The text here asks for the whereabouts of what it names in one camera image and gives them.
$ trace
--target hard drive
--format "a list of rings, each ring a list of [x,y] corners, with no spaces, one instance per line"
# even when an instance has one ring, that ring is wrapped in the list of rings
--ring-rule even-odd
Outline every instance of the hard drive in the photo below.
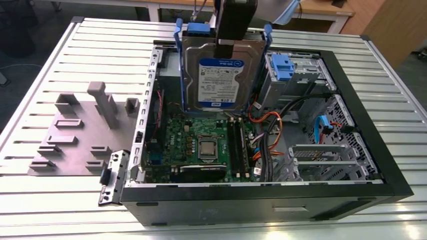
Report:
[[[261,34],[250,37],[257,40],[234,41],[233,57],[222,59],[214,58],[214,37],[183,36],[187,111],[246,110],[266,46]]]

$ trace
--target metal table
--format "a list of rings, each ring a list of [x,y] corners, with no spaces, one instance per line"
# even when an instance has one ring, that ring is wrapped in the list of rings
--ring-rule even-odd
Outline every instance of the metal table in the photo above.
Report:
[[[174,40],[171,23],[75,18],[0,136],[0,236],[46,239],[426,239],[427,115],[370,41],[354,35],[275,31],[274,45],[331,50],[415,195],[339,221],[143,227],[125,207],[98,207],[99,177],[27,176],[58,111],[61,93],[105,81],[119,102],[145,92],[154,40]]]

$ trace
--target sticker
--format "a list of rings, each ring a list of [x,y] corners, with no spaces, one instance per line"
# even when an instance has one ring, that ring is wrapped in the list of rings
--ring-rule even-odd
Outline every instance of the sticker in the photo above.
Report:
[[[254,168],[254,175],[262,175],[262,169],[255,167]]]
[[[198,100],[205,107],[225,108],[235,103],[239,92],[237,76],[245,65],[242,60],[201,59]]]
[[[261,108],[262,108],[262,105],[255,101],[255,102],[254,102],[254,107],[257,107],[258,109],[261,109]]]

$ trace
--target cpu socket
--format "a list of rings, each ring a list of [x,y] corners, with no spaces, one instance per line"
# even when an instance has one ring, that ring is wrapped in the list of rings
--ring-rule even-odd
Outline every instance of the cpu socket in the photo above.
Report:
[[[214,162],[219,158],[219,145],[215,138],[199,138],[198,141],[198,157],[199,159]]]

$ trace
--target ram slot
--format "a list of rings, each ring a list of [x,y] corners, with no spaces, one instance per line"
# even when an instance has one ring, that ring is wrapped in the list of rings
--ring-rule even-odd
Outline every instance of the ram slot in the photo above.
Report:
[[[250,163],[249,163],[249,143],[247,143],[247,133],[246,133],[246,125],[243,119],[239,118],[239,125],[241,125],[241,139],[242,139],[242,156],[243,156],[243,172],[246,178],[250,177]]]
[[[239,162],[237,157],[237,135],[235,135],[235,121],[231,120],[227,122],[227,138],[229,138],[229,152],[230,152],[230,164],[231,164],[231,175],[238,176],[239,171]]]
[[[237,160],[238,160],[238,168],[239,168],[239,177],[245,177],[246,175],[246,162],[243,157],[243,135],[241,122],[234,123],[234,136],[235,136],[235,149],[237,149]]]

